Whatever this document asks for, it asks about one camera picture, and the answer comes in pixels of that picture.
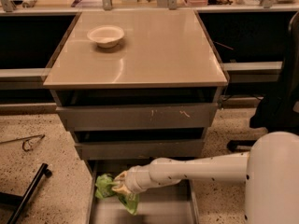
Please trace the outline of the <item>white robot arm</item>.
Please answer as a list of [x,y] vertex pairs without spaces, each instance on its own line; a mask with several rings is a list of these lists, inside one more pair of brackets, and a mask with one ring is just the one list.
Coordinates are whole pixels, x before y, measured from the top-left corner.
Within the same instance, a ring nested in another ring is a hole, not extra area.
[[299,136],[274,132],[248,152],[191,161],[159,158],[120,173],[114,191],[137,194],[183,179],[243,182],[246,224],[299,224]]

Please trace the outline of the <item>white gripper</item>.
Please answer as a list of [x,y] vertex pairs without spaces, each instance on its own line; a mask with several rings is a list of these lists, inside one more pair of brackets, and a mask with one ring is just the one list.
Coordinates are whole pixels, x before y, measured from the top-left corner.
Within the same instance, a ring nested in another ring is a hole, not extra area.
[[129,195],[131,192],[141,193],[153,187],[148,165],[132,167],[114,178],[115,181],[123,181],[124,179],[125,185],[113,186],[112,190],[122,195]]

